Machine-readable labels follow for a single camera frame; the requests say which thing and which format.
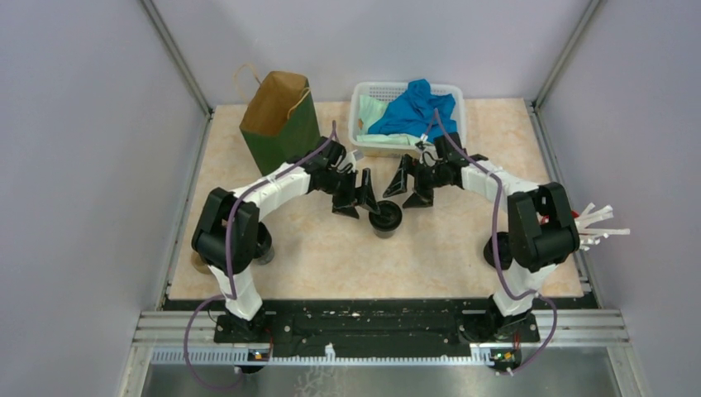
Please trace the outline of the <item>green brown paper bag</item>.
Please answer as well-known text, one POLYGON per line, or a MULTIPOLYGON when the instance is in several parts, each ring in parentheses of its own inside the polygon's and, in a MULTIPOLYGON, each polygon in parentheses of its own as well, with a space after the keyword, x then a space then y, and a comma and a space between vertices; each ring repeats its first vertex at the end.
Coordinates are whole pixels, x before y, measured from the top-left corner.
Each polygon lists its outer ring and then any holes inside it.
POLYGON ((233 74, 233 83, 247 104, 239 129, 262 175, 317 147, 322 134, 306 76, 276 70, 261 78, 253 65, 243 64, 233 74), (239 85, 243 69, 249 69, 258 84, 251 99, 239 85))

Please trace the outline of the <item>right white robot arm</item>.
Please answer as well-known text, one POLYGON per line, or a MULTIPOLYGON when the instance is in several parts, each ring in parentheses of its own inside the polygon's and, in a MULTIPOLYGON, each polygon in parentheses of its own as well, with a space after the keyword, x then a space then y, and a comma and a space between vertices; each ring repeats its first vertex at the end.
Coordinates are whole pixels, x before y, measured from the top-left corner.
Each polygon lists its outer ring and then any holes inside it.
POLYGON ((403 207, 428 208, 433 205, 434 190, 451 185, 493 203, 495 217, 506 214, 507 250, 500 251, 497 235, 489 242, 501 285, 491 297, 497 310, 484 319, 486 333, 506 341, 518 329, 516 316, 532 308, 546 277, 579 249, 567 193, 559 183, 537 184, 509 174, 481 155, 467 156, 456 132, 436 138, 434 146, 437 158, 431 164, 404 155, 383 196, 411 189, 403 207))

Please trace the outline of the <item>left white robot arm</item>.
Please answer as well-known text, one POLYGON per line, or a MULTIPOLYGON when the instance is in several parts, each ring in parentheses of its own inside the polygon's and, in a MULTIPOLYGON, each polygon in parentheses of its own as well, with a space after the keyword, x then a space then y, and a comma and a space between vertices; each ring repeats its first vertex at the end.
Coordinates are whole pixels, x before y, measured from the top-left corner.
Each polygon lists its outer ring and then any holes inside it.
POLYGON ((371 171, 358 169, 355 154, 340 142, 321 138, 306 155, 294 155, 246 186, 213 189, 207 196, 191 247, 215 275, 234 332, 246 342, 260 339, 265 320, 251 263, 267 254, 271 238, 263 220, 289 201, 320 191, 331 197, 334 214, 359 218, 363 208, 379 213, 371 171))

